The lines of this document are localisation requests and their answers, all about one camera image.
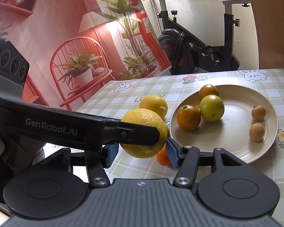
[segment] stationary bike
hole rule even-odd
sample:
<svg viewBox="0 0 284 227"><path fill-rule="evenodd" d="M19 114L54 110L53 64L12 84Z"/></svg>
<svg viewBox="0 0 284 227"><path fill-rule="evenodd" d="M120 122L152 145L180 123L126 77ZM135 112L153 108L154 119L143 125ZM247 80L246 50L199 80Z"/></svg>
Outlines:
<svg viewBox="0 0 284 227"><path fill-rule="evenodd" d="M208 72L237 70L239 61L233 55L234 25L239 27L240 20L233 18L232 4L249 7L250 0L226 0L224 14L224 46L206 45L190 31L177 23L177 10L172 10L173 19L168 17L165 0L159 0L164 30L158 40L166 53L172 68L171 73L189 74L202 68Z"/></svg>

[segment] camera lens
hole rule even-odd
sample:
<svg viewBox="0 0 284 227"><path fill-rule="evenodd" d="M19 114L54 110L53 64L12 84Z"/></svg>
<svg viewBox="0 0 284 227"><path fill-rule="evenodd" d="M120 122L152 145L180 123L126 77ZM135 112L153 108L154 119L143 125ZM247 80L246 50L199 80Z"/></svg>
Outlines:
<svg viewBox="0 0 284 227"><path fill-rule="evenodd" d="M8 64L9 61L9 50L5 50L1 56L1 66L5 67Z"/></svg>
<svg viewBox="0 0 284 227"><path fill-rule="evenodd" d="M25 75L25 66L21 66L20 68L20 78L23 78Z"/></svg>
<svg viewBox="0 0 284 227"><path fill-rule="evenodd" d="M19 59L14 58L11 62L11 75L15 76L19 68Z"/></svg>

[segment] white wall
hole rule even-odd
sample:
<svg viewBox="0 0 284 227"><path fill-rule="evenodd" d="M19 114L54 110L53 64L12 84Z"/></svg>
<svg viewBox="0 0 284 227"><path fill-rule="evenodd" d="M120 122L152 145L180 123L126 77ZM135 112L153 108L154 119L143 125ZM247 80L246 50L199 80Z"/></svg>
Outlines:
<svg viewBox="0 0 284 227"><path fill-rule="evenodd" d="M166 0L169 16L171 10L178 10L177 22L211 46L224 44L224 5L223 0ZM145 10L159 36L155 14L160 10L159 1L155 0L157 11L154 13L151 2L143 1ZM241 26L234 30L233 53L240 62L239 69L258 69L258 43L251 6L233 5L234 18L241 20Z"/></svg>

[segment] lampshade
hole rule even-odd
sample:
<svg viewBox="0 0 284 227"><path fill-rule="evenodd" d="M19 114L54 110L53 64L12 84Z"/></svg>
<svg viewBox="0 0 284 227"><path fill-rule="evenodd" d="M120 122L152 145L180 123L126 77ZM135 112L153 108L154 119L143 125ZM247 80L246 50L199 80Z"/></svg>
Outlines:
<svg viewBox="0 0 284 227"><path fill-rule="evenodd" d="M104 18L95 12L86 13L82 17L79 33L107 22L111 22L111 20Z"/></svg>

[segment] green and white plaid tablecloth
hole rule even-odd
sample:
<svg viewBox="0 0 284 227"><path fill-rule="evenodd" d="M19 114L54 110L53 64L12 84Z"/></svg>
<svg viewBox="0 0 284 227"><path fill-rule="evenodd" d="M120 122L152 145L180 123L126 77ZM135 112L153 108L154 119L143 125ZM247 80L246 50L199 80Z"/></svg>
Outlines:
<svg viewBox="0 0 284 227"><path fill-rule="evenodd" d="M205 85L242 85L264 95L274 106L279 119L279 138L261 159L252 163L279 186L281 198L273 217L284 225L284 69L211 72L201 74L163 76L135 81L111 81L91 97L78 112L121 119L129 110L139 107L147 95L160 95L168 103L164 121L169 124L173 110L189 95ZM46 155L58 149L48 144ZM110 180L114 178L169 178L173 180L177 170L159 165L155 158L136 159L120 147L119 153L107 169ZM210 173L210 168L199 169L197 180ZM85 168L74 168L74 174L87 182Z"/></svg>

